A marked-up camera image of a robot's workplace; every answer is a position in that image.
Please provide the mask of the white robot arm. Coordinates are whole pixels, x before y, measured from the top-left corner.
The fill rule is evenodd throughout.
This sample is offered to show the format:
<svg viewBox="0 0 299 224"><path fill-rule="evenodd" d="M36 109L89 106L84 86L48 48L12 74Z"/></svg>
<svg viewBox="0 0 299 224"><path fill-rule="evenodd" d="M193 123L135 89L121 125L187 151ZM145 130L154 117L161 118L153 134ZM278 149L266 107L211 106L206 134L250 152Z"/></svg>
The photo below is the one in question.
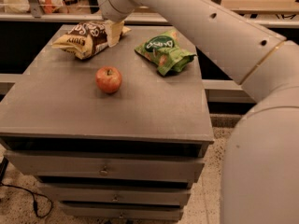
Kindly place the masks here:
<svg viewBox="0 0 299 224"><path fill-rule="evenodd" d="M255 101L226 145L221 224L299 224L299 46L208 0L98 4L112 21L153 9Z"/></svg>

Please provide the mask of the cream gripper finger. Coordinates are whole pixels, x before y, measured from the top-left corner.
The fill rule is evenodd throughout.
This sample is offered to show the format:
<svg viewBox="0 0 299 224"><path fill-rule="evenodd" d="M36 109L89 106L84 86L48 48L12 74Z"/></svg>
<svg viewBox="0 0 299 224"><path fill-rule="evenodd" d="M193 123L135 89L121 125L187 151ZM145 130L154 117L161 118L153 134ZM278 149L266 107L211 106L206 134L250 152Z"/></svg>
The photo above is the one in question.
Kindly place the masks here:
<svg viewBox="0 0 299 224"><path fill-rule="evenodd" d="M113 47L120 40L124 22L105 21L104 25L107 34L107 43L110 47Z"/></svg>

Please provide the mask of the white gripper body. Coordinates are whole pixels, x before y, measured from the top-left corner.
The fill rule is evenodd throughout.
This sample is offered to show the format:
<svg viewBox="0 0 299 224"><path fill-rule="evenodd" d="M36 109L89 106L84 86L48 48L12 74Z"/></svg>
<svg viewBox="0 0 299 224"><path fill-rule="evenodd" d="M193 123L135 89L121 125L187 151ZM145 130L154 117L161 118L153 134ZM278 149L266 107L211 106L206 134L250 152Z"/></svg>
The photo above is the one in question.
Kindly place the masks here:
<svg viewBox="0 0 299 224"><path fill-rule="evenodd" d="M125 20L137 8L135 0L97 0L105 20L119 22Z"/></svg>

